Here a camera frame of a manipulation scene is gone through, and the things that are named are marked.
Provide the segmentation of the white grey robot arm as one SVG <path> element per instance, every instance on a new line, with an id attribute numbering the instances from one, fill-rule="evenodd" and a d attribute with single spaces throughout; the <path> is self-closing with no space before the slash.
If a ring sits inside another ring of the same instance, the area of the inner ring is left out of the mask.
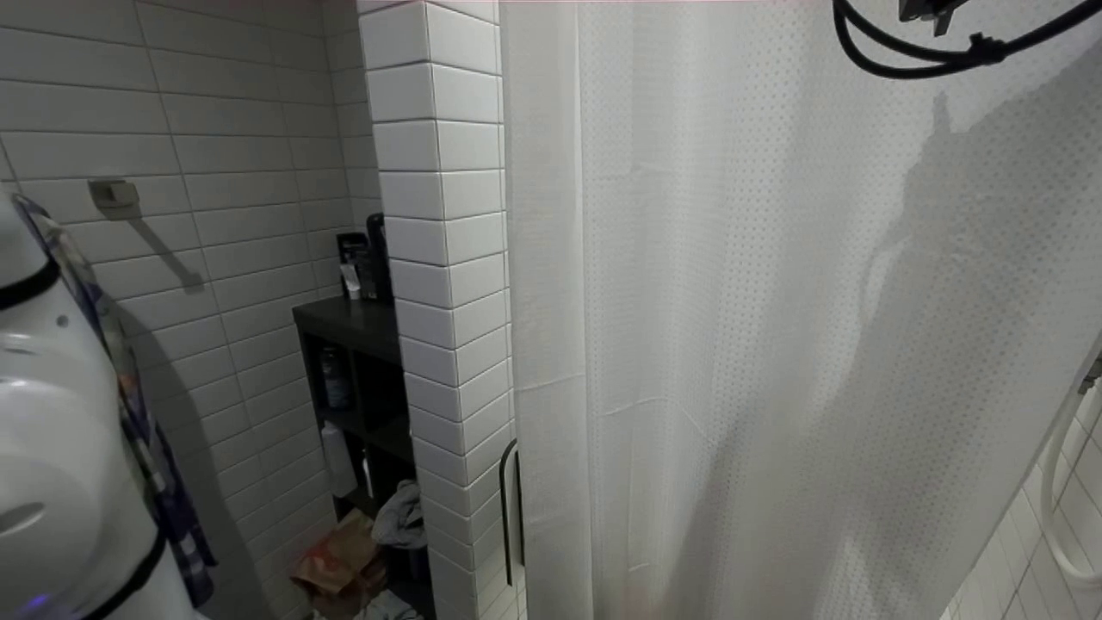
<path id="1" fill-rule="evenodd" d="M 104 342 L 0 202 L 0 620 L 198 620 L 119 432 Z"/>

